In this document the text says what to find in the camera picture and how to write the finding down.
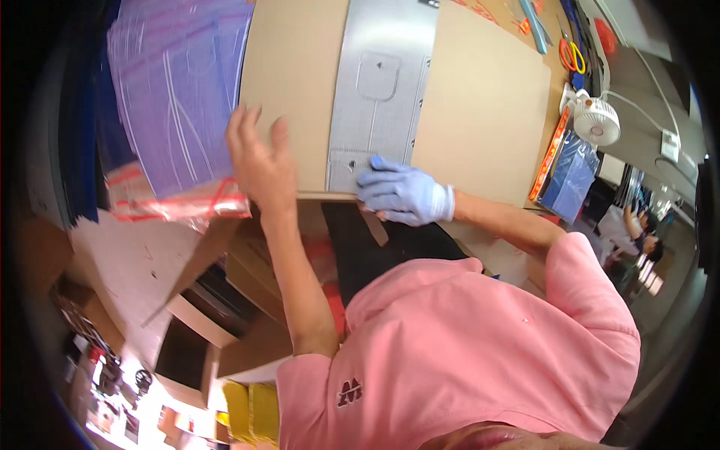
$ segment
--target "orange scissors handle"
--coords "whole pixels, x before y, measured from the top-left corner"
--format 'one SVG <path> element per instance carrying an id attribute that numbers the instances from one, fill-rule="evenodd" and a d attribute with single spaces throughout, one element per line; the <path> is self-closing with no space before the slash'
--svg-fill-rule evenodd
<path id="1" fill-rule="evenodd" d="M 577 59 L 574 58 L 570 44 L 565 39 L 560 40 L 560 58 L 567 70 L 571 72 L 577 71 Z"/>

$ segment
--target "finger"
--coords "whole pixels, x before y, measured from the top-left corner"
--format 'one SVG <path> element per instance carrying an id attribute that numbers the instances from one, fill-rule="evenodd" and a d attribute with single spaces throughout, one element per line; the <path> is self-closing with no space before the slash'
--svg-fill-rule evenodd
<path id="1" fill-rule="evenodd" d="M 365 207 L 371 211 L 405 211 L 402 199 L 397 194 L 378 195 L 365 201 Z"/>
<path id="2" fill-rule="evenodd" d="M 243 150 L 247 152 L 260 148 L 257 123 L 260 118 L 261 109 L 258 107 L 248 108 L 240 121 L 240 141 L 243 143 Z"/>
<path id="3" fill-rule="evenodd" d="M 402 177 L 398 172 L 365 172 L 358 177 L 358 184 L 365 187 L 383 181 L 399 181 Z"/>
<path id="4" fill-rule="evenodd" d="M 401 211 L 383 211 L 386 220 L 390 222 L 400 222 L 411 227 L 418 227 L 422 225 L 420 220 L 412 212 L 401 212 Z"/>
<path id="5" fill-rule="evenodd" d="M 366 202 L 376 195 L 395 194 L 395 183 L 384 181 L 370 184 L 358 191 L 358 199 Z"/>
<path id="6" fill-rule="evenodd" d="M 243 120 L 243 115 L 245 115 L 244 104 L 235 108 L 235 111 L 233 111 L 230 116 L 230 120 L 228 120 L 228 127 L 225 128 L 225 140 L 228 142 L 231 155 L 239 151 L 242 145 L 240 142 L 240 122 Z"/>
<path id="7" fill-rule="evenodd" d="M 393 163 L 382 156 L 374 155 L 370 158 L 370 166 L 376 171 L 406 172 L 410 167 Z"/>
<path id="8" fill-rule="evenodd" d="M 287 132 L 287 120 L 279 117 L 270 127 L 270 142 L 275 154 L 286 153 L 290 149 L 290 139 Z"/>

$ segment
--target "hand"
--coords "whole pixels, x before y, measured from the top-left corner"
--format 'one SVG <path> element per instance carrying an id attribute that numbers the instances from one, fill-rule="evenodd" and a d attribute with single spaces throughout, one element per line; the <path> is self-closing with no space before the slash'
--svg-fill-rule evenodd
<path id="1" fill-rule="evenodd" d="M 265 220 L 297 217 L 297 171 L 289 152 L 287 121 L 281 117 L 270 128 L 272 149 L 258 137 L 260 108 L 239 106 L 230 116 L 225 139 L 235 179 L 263 213 Z"/>
<path id="2" fill-rule="evenodd" d="M 451 221 L 455 210 L 452 186 L 442 186 L 419 168 L 370 158 L 372 172 L 358 178 L 358 199 L 381 219 L 412 227 L 438 220 Z"/>

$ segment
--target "embroidered logo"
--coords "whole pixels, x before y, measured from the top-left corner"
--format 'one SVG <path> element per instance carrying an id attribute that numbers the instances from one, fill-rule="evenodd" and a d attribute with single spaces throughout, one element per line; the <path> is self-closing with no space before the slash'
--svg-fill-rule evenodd
<path id="1" fill-rule="evenodd" d="M 338 402 L 338 408 L 345 406 L 348 403 L 352 403 L 355 400 L 360 400 L 360 398 L 362 397 L 362 386 L 360 385 L 360 383 L 358 383 L 358 380 L 354 378 L 352 383 L 344 382 L 343 390 L 340 391 L 338 397 L 340 397 L 340 402 Z"/>

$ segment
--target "person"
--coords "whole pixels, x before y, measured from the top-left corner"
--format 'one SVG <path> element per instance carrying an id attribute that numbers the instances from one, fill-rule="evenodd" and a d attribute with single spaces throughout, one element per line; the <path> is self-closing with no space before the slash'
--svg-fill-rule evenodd
<path id="1" fill-rule="evenodd" d="M 618 248 L 610 258 L 611 261 L 620 253 L 630 256 L 645 253 L 650 261 L 658 262 L 662 258 L 664 246 L 657 236 L 650 234 L 656 228 L 657 216 L 651 212 L 635 213 L 630 206 L 621 210 L 615 205 L 608 208 L 597 226 L 600 236 Z"/>
<path id="2" fill-rule="evenodd" d="M 297 226 L 288 124 L 278 119 L 265 145 L 259 115 L 239 107 L 226 139 L 260 209 L 293 346 L 276 374 L 281 449 L 607 448 L 598 442 L 629 398 L 640 337 L 583 235 L 373 157 L 358 179 L 366 209 L 427 236 L 439 220 L 499 235 L 545 261 L 547 301 L 482 275 L 475 258 L 394 252 L 407 261 L 351 298 L 340 347 Z"/>

